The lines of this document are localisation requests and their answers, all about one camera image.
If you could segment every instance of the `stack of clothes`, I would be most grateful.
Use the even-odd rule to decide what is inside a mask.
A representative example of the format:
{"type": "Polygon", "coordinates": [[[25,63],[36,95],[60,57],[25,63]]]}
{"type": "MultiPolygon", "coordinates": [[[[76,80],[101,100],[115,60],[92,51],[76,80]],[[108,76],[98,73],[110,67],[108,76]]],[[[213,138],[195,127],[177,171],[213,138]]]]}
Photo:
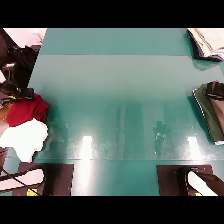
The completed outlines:
{"type": "Polygon", "coordinates": [[[13,147],[22,162],[32,162],[34,152],[41,151],[48,136],[47,110],[48,104],[38,94],[34,100],[5,104],[0,109],[0,147],[13,147]]]}
{"type": "Polygon", "coordinates": [[[216,145],[224,144],[224,84],[202,84],[193,95],[205,118],[210,137],[216,145]]]}
{"type": "Polygon", "coordinates": [[[188,28],[188,32],[196,59],[224,60],[224,28],[188,28]]]}

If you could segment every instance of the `green table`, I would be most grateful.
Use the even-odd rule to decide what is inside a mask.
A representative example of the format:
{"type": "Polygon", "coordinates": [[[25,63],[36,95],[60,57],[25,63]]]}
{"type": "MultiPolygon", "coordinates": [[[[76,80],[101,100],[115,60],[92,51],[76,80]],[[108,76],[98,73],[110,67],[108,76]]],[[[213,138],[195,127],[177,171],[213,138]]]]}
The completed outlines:
{"type": "MultiPolygon", "coordinates": [[[[192,97],[224,82],[222,65],[200,70],[186,29],[62,30],[48,29],[29,84],[51,106],[35,162],[74,163],[72,195],[158,195],[157,164],[209,163],[224,179],[192,97]]],[[[10,150],[5,167],[18,164],[10,150]]]]}

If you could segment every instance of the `brown cloth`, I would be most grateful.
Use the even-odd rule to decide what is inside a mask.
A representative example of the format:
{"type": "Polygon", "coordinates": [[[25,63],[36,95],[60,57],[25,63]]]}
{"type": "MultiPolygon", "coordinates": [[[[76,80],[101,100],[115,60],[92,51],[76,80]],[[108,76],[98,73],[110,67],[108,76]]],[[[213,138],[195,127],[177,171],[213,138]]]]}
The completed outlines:
{"type": "Polygon", "coordinates": [[[216,116],[219,120],[222,132],[224,133],[224,101],[213,100],[210,98],[212,106],[215,110],[216,116]]]}

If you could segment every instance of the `white folded cloth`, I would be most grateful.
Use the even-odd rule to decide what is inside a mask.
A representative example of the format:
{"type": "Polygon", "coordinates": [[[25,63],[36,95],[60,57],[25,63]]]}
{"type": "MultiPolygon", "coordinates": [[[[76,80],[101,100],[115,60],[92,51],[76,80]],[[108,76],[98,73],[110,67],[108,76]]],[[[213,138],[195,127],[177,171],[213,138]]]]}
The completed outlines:
{"type": "Polygon", "coordinates": [[[7,128],[0,138],[0,147],[13,147],[22,162],[32,162],[34,152],[43,148],[47,131],[47,125],[34,118],[19,126],[7,128]]]}
{"type": "Polygon", "coordinates": [[[224,28],[188,28],[204,57],[218,55],[224,59],[224,28]]]}

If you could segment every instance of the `floor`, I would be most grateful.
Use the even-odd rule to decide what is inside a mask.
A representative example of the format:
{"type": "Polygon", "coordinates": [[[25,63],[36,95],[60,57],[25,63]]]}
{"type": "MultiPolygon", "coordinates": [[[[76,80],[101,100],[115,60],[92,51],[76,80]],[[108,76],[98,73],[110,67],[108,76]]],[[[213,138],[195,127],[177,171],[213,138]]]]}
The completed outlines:
{"type": "MultiPolygon", "coordinates": [[[[34,161],[74,163],[72,195],[159,195],[158,164],[211,164],[224,180],[192,97],[224,66],[192,52],[183,28],[49,28],[29,84],[51,106],[34,161]]],[[[9,150],[5,169],[18,164],[9,150]]]]}

